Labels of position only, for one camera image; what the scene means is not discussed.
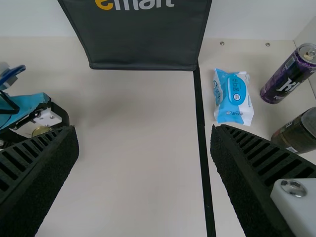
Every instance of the white countertop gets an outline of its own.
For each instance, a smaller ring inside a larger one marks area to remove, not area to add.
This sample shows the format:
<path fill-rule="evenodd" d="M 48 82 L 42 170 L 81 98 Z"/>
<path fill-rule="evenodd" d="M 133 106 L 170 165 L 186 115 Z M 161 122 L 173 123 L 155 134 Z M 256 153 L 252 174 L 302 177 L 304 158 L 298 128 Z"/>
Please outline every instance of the white countertop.
<path fill-rule="evenodd" d="M 224 41 L 225 45 L 221 46 L 220 41 Z M 236 123 L 227 124 L 257 136 L 270 140 L 272 134 L 280 127 L 307 109 L 316 106 L 316 99 L 308 81 L 300 85 L 279 104 L 268 104 L 261 99 L 259 91 L 262 86 L 295 49 L 292 41 L 269 41 L 270 47 L 265 45 L 266 42 L 264 40 L 204 39 L 199 66 L 208 151 L 212 125 L 219 125 L 213 115 L 215 68 L 227 72 L 247 71 L 250 74 L 248 90 L 255 111 L 252 124 L 250 127 Z M 216 235 L 218 237 L 243 237 L 243 229 L 230 203 L 225 186 L 216 171 L 210 152 L 208 154 Z M 301 156 L 316 163 L 316 151 Z"/>
<path fill-rule="evenodd" d="M 232 126 L 269 139 L 316 106 L 308 82 L 277 105 L 259 96 L 292 41 L 220 41 L 205 39 L 199 58 L 208 154 L 216 67 L 251 76 L 252 125 Z M 79 139 L 79 159 L 38 237 L 206 236 L 191 72 L 94 71 L 77 38 L 0 38 L 0 45 L 3 60 L 27 66 L 8 92 L 47 93 Z M 217 236 L 244 236 L 210 156 L 209 169 Z"/>

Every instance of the black divider strip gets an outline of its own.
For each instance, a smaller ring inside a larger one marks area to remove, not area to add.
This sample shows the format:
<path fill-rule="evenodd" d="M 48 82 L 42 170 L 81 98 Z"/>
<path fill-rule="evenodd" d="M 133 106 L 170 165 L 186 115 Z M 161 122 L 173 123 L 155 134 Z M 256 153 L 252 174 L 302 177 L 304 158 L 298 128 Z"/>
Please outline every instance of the black divider strip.
<path fill-rule="evenodd" d="M 199 149 L 199 161 L 200 161 L 201 176 L 202 176 L 206 232 L 207 232 L 208 237 L 216 237 L 211 182 L 209 178 L 207 147 L 206 147 L 206 138 L 205 138 L 205 120 L 204 120 L 201 77 L 200 77 L 198 64 L 197 64 L 197 68 L 193 71 L 193 77 L 194 77 L 194 89 L 195 89 L 195 96 L 196 96 L 197 138 L 198 138 L 198 149 Z"/>

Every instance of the purple aluminum can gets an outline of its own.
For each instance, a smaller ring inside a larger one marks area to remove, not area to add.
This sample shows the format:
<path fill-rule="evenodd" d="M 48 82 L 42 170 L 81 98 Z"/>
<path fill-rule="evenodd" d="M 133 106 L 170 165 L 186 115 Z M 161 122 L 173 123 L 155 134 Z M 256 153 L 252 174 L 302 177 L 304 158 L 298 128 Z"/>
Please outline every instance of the purple aluminum can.
<path fill-rule="evenodd" d="M 299 46 L 260 90 L 261 98 L 277 104 L 316 72 L 316 45 Z"/>

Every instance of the white wall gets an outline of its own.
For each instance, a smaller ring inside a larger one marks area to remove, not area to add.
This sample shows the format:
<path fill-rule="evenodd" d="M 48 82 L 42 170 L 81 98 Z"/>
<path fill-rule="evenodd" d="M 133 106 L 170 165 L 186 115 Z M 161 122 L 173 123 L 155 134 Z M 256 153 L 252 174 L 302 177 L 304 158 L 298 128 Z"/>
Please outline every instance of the white wall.
<path fill-rule="evenodd" d="M 293 40 L 315 9 L 316 0 L 213 0 L 205 36 Z M 0 0 L 0 22 L 0 37 L 75 35 L 57 0 Z"/>
<path fill-rule="evenodd" d="M 316 44 L 316 17 L 314 17 L 310 23 L 300 32 L 300 34 L 294 40 L 295 45 L 298 47 L 303 43 Z M 310 78 L 311 87 L 316 97 L 316 74 L 313 74 Z"/>

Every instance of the dark can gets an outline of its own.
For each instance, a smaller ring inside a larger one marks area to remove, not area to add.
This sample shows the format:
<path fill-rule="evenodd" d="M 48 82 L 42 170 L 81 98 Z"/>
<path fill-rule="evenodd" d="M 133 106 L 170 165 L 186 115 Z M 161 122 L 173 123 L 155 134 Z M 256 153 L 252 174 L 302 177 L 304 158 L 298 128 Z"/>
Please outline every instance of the dark can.
<path fill-rule="evenodd" d="M 316 107 L 288 122 L 276 131 L 271 141 L 296 154 L 316 149 Z"/>
<path fill-rule="evenodd" d="M 260 90 L 261 98 L 277 104 L 316 72 L 316 45 L 299 46 Z"/>

